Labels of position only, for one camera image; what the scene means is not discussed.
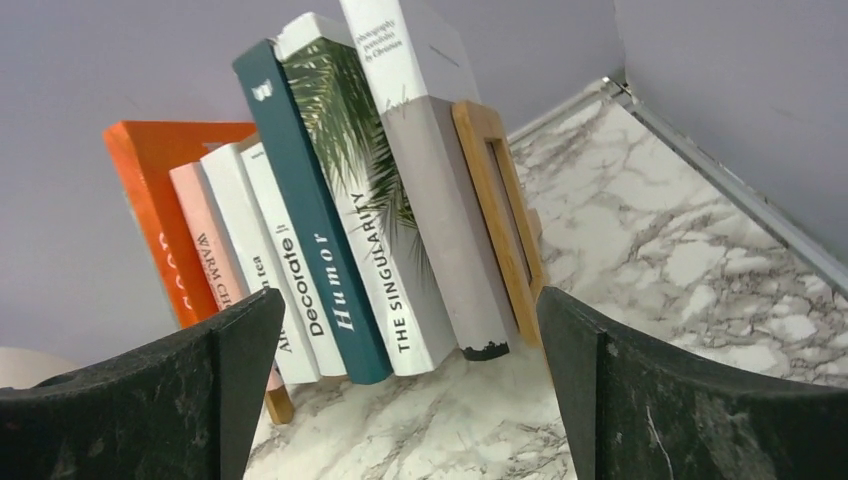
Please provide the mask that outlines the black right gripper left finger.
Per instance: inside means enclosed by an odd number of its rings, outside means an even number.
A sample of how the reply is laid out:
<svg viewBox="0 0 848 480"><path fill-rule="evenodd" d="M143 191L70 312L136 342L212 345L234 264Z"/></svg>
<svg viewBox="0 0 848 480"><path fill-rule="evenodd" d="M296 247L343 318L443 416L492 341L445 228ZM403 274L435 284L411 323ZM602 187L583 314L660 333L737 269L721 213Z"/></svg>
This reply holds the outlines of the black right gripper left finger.
<svg viewBox="0 0 848 480"><path fill-rule="evenodd" d="M1 392L5 479L239 479L285 303L266 288L191 327Z"/></svg>

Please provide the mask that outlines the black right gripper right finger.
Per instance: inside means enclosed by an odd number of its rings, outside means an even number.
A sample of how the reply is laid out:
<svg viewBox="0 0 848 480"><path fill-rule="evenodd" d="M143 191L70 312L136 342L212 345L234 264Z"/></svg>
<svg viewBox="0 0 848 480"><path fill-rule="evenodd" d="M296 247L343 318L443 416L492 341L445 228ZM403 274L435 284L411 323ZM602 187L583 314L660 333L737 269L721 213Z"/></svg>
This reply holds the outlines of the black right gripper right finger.
<svg viewBox="0 0 848 480"><path fill-rule="evenodd" d="M581 479L843 479L847 392L756 374L554 287L537 314Z"/></svg>

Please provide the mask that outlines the white Decorate book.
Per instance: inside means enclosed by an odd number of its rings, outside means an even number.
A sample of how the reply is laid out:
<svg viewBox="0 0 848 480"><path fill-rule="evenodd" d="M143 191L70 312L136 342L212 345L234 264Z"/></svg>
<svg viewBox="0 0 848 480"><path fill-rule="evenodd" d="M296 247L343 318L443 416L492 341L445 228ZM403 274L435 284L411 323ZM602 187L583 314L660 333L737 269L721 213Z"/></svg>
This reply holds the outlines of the white Decorate book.
<svg viewBox="0 0 848 480"><path fill-rule="evenodd" d="M347 369L258 135L254 134L244 141L241 158L287 285L293 294L293 306L308 334L319 372L324 377L343 377Z"/></svg>

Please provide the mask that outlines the white Afternoon Tea book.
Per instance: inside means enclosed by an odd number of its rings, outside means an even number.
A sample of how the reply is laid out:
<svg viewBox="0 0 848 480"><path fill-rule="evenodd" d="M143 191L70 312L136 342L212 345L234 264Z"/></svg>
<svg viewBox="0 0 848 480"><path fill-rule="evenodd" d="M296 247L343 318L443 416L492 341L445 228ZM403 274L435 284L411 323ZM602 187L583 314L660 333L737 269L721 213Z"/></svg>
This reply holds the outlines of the white Afternoon Tea book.
<svg viewBox="0 0 848 480"><path fill-rule="evenodd" d="M236 143L227 143L200 160L222 220L229 234L248 289L280 291L285 312L278 333L275 361L289 385L320 379L318 363L294 296L259 210Z"/></svg>

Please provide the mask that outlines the pink Warm Chord book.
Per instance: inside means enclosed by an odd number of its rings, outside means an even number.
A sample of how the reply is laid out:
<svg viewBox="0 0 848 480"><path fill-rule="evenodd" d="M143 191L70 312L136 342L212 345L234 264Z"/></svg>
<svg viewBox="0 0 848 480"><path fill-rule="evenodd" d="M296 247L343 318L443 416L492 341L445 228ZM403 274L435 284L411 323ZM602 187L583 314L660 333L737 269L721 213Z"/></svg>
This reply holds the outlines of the pink Warm Chord book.
<svg viewBox="0 0 848 480"><path fill-rule="evenodd" d="M203 168L192 162L169 176L215 302L229 308L250 290Z"/></svg>

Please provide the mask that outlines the wooden book rack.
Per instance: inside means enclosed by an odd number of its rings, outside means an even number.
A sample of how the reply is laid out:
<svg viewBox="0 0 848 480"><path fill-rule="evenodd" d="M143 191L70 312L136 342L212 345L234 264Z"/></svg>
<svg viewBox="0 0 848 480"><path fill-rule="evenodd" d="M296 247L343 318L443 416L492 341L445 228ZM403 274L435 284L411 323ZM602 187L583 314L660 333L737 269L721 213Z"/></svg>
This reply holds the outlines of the wooden book rack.
<svg viewBox="0 0 848 480"><path fill-rule="evenodd" d="M536 234L506 150L500 117L495 110L469 100L454 103L452 117L498 267L512 297L518 333L535 343L538 329L532 303L543 274Z"/></svg>

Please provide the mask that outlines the orange Good Morning book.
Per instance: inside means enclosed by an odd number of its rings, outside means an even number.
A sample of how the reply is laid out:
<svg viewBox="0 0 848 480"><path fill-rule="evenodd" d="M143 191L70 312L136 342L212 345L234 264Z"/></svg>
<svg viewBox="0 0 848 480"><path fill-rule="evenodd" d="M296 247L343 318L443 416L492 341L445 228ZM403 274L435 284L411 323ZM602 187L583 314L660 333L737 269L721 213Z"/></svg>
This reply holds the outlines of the orange Good Morning book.
<svg viewBox="0 0 848 480"><path fill-rule="evenodd" d="M169 172L256 132L246 122L120 121L103 131L129 205L181 328L218 311Z"/></svg>

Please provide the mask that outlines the teal bottom book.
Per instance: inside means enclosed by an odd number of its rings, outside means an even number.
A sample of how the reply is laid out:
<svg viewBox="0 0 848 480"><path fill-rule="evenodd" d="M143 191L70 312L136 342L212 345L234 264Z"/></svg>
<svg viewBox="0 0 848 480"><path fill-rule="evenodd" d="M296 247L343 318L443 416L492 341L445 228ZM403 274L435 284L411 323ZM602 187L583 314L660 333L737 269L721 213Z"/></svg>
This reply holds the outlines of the teal bottom book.
<svg viewBox="0 0 848 480"><path fill-rule="evenodd" d="M328 316L349 379L372 385L391 362L319 159L270 39L232 63Z"/></svg>

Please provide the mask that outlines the white palm Singularity book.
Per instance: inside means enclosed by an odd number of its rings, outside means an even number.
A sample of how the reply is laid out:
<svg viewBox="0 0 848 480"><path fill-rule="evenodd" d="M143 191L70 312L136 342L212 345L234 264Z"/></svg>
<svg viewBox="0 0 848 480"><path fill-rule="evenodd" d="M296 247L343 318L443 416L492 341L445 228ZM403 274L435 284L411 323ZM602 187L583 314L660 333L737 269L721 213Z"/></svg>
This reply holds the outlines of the white palm Singularity book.
<svg viewBox="0 0 848 480"><path fill-rule="evenodd" d="M307 12L283 26L275 53L394 372L431 372L456 339L349 30Z"/></svg>

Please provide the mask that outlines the grey white bottom book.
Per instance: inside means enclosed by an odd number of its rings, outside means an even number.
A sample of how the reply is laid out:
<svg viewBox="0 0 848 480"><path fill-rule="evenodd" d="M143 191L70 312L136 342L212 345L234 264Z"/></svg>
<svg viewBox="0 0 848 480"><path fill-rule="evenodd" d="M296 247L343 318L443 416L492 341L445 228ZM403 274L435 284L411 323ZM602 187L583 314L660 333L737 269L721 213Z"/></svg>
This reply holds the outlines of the grey white bottom book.
<svg viewBox="0 0 848 480"><path fill-rule="evenodd" d="M424 1L341 6L458 346L504 356L517 324L452 117L480 98L461 37Z"/></svg>

